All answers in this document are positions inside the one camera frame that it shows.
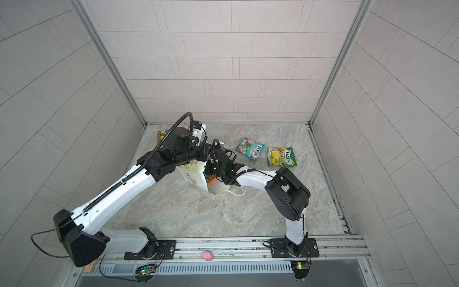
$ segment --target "black cable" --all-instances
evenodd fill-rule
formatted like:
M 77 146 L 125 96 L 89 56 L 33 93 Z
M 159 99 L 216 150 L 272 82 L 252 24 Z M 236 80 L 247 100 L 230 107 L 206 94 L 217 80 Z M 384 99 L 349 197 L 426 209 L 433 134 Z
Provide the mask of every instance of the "black cable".
M 137 283 L 139 283 L 138 280 L 125 279 L 125 278 L 121 278 L 121 277 L 109 277 L 109 276 L 107 276 L 107 275 L 104 275 L 104 274 L 102 273 L 102 270 L 101 270 L 102 260 L 104 260 L 104 257 L 105 257 L 105 255 L 102 257 L 101 262 L 99 263 L 99 272 L 100 272 L 100 274 L 101 274 L 102 276 L 104 276 L 105 278 L 110 278 L 110 279 L 121 279 L 121 280 L 125 280 L 125 281 L 131 281 L 131 282 L 137 282 Z
M 55 229 L 51 229 L 51 230 L 47 230 L 47 231 L 42 231 L 42 232 L 37 232 L 37 233 L 34 233 L 30 236 L 30 240 L 32 240 L 32 243 L 41 251 L 43 252 L 44 254 L 48 255 L 48 256 L 51 256 L 51 257 L 54 257 L 54 258 L 69 258 L 70 256 L 55 256 L 55 255 L 51 255 L 49 253 L 47 253 L 45 250 L 41 249 L 40 246 L 38 246 L 37 243 L 35 243 L 35 240 L 34 240 L 34 236 L 37 235 L 37 234 L 42 234 L 42 233 L 47 233 L 47 232 L 51 232 L 51 231 L 56 231 L 64 226 L 66 226 L 67 224 L 69 224 L 70 222 L 73 222 L 75 219 L 77 219 L 78 217 L 80 217 L 81 215 L 83 214 L 80 214 L 78 215 L 77 217 L 75 217 L 74 219 L 72 219 L 71 221 L 67 222 L 66 224 L 62 225 L 62 226 L 59 226 Z

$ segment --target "marble floor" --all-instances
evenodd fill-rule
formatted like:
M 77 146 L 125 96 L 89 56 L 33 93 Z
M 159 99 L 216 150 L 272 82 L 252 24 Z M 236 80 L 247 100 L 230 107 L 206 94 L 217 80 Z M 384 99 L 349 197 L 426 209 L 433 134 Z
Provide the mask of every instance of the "marble floor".
M 169 127 L 148 125 L 132 164 L 154 148 L 157 131 Z M 208 124 L 206 132 L 208 141 L 217 138 L 231 148 L 243 137 L 266 146 L 292 146 L 298 166 L 290 170 L 311 192 L 306 223 L 309 234 L 343 234 L 305 124 Z M 268 167 L 266 149 L 256 162 L 237 154 L 236 162 L 259 170 L 279 168 Z M 244 189 L 230 188 L 237 194 Z M 115 229 L 140 226 L 148 227 L 157 237 L 281 236 L 286 231 L 285 218 L 265 191 L 249 187 L 241 197 L 229 192 L 213 195 L 187 183 L 177 170 L 132 199 L 106 224 Z

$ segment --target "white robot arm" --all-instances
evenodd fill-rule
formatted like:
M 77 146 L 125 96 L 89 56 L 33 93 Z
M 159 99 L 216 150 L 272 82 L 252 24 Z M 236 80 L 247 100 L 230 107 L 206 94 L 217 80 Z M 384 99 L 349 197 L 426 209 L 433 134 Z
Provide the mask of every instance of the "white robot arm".
M 190 117 L 190 130 L 177 128 Z M 250 186 L 265 190 L 276 208 L 286 217 L 289 252 L 301 255 L 307 233 L 304 216 L 309 190 L 286 168 L 260 171 L 234 163 L 218 140 L 206 143 L 205 125 L 184 114 L 151 151 L 142 156 L 125 175 L 100 195 L 72 212 L 65 209 L 54 216 L 59 240 L 77 267 L 85 266 L 101 255 L 121 252 L 138 253 L 151 258 L 157 252 L 157 240 L 147 228 L 111 230 L 103 225 L 127 202 L 154 185 L 176 166 L 190 160 L 207 161 L 210 172 L 227 185 Z

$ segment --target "white string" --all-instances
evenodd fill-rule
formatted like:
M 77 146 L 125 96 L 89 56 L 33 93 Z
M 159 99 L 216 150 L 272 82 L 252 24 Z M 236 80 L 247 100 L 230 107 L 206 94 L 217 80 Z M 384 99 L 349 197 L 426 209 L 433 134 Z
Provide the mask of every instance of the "white string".
M 235 194 L 234 192 L 229 191 L 229 190 L 227 190 L 227 189 L 223 189 L 223 191 L 227 191 L 227 192 L 229 192 L 229 193 L 232 193 L 232 194 L 236 195 L 237 197 L 241 197 L 241 196 L 243 196 L 243 195 L 246 193 L 246 191 L 247 191 L 247 186 L 246 186 L 246 190 L 244 190 L 244 192 L 243 192 L 242 194 Z

